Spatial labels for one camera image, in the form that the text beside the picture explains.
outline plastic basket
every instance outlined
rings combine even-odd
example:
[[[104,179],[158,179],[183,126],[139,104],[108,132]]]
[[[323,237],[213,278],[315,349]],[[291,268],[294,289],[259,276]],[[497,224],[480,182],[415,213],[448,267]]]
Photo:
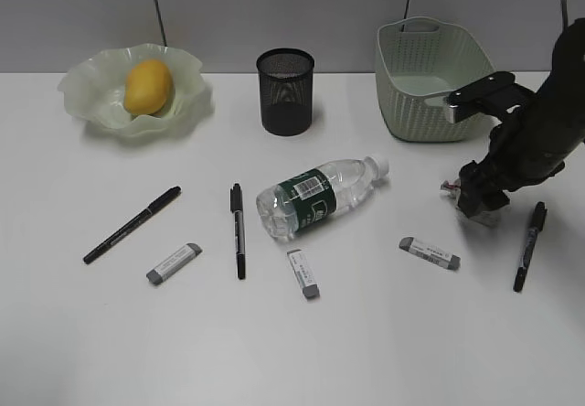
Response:
[[[494,72],[462,27],[411,17],[378,30],[376,87],[390,132],[405,141],[452,142],[473,134],[481,115],[448,123],[444,97]]]

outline water bottle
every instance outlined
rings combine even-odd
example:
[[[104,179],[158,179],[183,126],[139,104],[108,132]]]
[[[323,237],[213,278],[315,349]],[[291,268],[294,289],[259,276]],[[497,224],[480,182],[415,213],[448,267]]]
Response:
[[[388,159],[379,155],[329,162],[265,189],[256,207],[272,237],[290,238],[334,212],[354,208],[369,196],[372,182],[387,174]]]

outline basket handle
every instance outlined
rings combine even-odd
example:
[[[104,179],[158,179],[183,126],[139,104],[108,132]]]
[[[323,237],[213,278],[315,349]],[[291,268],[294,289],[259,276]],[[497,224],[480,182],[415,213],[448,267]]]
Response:
[[[445,103],[445,98],[447,98],[451,92],[452,91],[433,93],[424,98],[424,103],[429,107],[445,107],[447,105]]]
[[[414,16],[400,21],[398,25],[402,32],[434,33],[441,29],[442,23],[432,17]]]

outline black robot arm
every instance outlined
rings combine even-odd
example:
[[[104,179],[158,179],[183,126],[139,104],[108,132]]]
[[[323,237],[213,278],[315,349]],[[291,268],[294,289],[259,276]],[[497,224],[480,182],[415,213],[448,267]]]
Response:
[[[501,121],[490,133],[484,160],[459,172],[456,200],[466,217],[507,205],[504,191],[554,176],[585,139],[585,18],[563,30],[552,71],[536,93],[515,83],[513,74],[496,72],[452,92],[447,104],[455,123],[479,112]]]

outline pen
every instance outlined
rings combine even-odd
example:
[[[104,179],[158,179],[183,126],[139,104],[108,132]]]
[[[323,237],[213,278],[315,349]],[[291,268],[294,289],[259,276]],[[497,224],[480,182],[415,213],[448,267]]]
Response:
[[[126,237],[133,230],[135,230],[143,223],[145,223],[154,214],[156,214],[166,205],[171,203],[179,194],[181,194],[180,187],[172,187],[171,189],[166,191],[162,196],[160,196],[154,202],[148,205],[148,207],[146,207],[146,209],[143,210],[140,214],[138,214],[124,226],[116,230],[111,235],[111,237],[109,237],[106,241],[102,242],[97,248],[95,248],[93,251],[91,251],[85,257],[83,257],[83,262],[85,262],[86,264],[94,262],[105,252],[109,251],[112,248],[112,246],[118,243],[121,239]]]
[[[244,245],[244,211],[242,207],[241,187],[234,184],[229,191],[229,206],[234,214],[236,234],[236,264],[238,266],[238,279],[246,279],[246,247]]]
[[[522,259],[516,272],[516,279],[514,280],[514,291],[522,292],[524,281],[527,278],[528,267],[530,267],[530,260],[532,260],[532,252],[537,244],[538,233],[541,232],[545,226],[545,219],[547,218],[548,210],[545,208],[544,202],[538,202],[530,220],[528,227],[528,236],[526,237],[526,246],[522,253]]]

